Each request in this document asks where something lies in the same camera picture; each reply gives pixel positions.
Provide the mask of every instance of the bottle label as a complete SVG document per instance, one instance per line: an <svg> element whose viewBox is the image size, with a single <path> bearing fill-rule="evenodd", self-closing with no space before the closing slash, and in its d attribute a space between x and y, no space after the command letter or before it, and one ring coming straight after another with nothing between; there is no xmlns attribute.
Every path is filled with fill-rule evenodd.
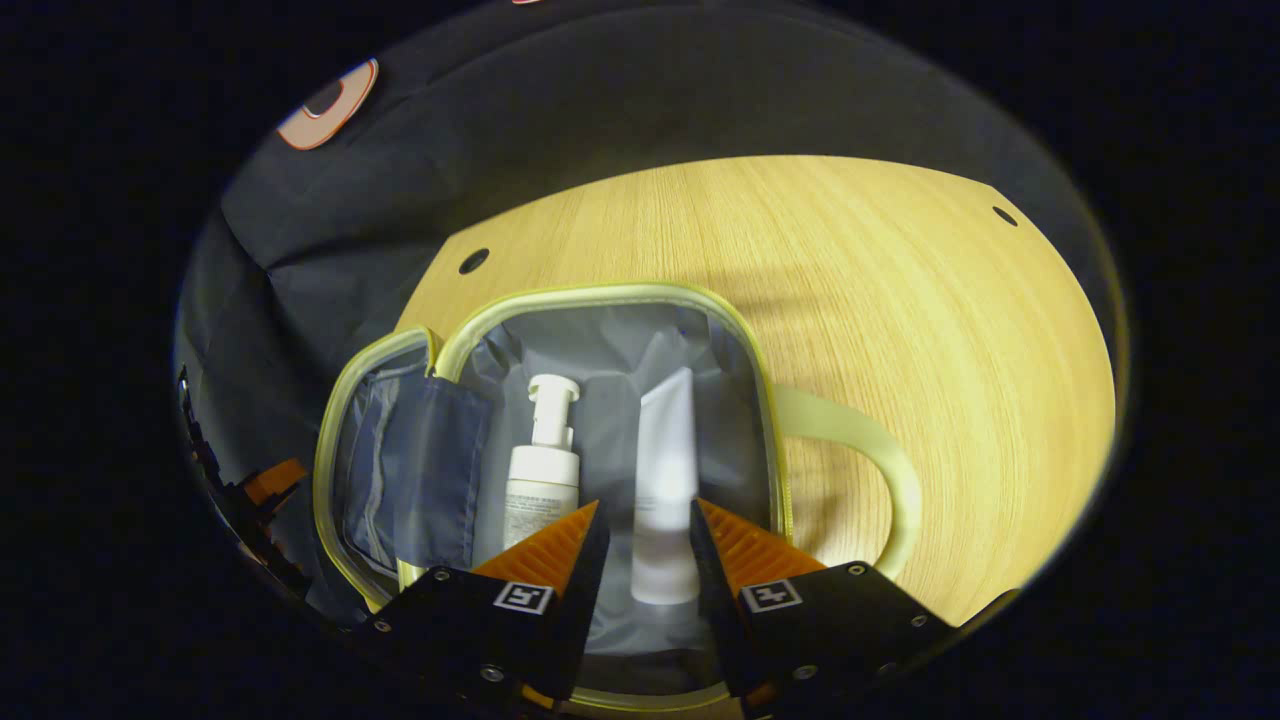
<svg viewBox="0 0 1280 720"><path fill-rule="evenodd" d="M507 492L503 547L511 547L577 510L577 488L552 486L545 495Z"/></svg>

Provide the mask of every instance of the toiletry bag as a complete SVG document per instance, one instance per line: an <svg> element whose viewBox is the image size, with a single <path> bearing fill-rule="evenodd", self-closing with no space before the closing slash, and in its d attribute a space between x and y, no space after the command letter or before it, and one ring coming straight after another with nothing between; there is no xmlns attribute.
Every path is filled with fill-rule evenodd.
<svg viewBox="0 0 1280 720"><path fill-rule="evenodd" d="M442 342L387 336L342 372L314 469L321 543L378 611L431 565L471 569L502 551L511 448L529 442L529 379L572 378L580 503L604 500L611 544L573 701L680 710L726 697L696 610L646 616L630 596L640 396L694 375L698 492L792 539L782 437L844 443L881 469L892 523L876 565L911 552L920 491L906 454L861 413L769 382L742 316L710 291L673 283L521 293L489 304Z"/></svg>

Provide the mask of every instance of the bag handle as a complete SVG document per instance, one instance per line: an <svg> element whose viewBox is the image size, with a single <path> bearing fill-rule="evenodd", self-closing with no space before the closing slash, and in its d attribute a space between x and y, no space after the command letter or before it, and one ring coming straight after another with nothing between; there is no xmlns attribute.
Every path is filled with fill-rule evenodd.
<svg viewBox="0 0 1280 720"><path fill-rule="evenodd" d="M893 514L888 539L874 565L886 577L896 578L920 536L920 479L906 451L879 423L847 405L786 386L773 386L773 405L783 434L844 445L879 468Z"/></svg>

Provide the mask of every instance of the pump dispenser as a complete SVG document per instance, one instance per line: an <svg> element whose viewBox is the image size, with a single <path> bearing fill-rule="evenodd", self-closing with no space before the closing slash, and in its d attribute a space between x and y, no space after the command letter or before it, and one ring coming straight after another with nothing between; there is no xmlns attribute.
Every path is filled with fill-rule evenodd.
<svg viewBox="0 0 1280 720"><path fill-rule="evenodd" d="M579 457L570 451L568 405L579 397L581 389L568 378L534 375L529 380L534 437L531 445L511 450L503 548L577 510Z"/></svg>

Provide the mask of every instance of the wooden table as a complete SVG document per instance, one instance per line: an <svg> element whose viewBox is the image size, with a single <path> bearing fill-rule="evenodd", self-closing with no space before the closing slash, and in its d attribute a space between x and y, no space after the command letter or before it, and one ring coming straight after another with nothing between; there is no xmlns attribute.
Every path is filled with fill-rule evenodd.
<svg viewBox="0 0 1280 720"><path fill-rule="evenodd" d="M724 296L776 382L899 438L924 529L897 583L951 624L1023 585L1100 480L1115 392L1083 291L1000 192L934 170L732 158L571 188L451 237L399 324L447 338L503 295L641 279ZM874 560L888 528L878 470L817 441L785 452L796 544L827 564Z"/></svg>

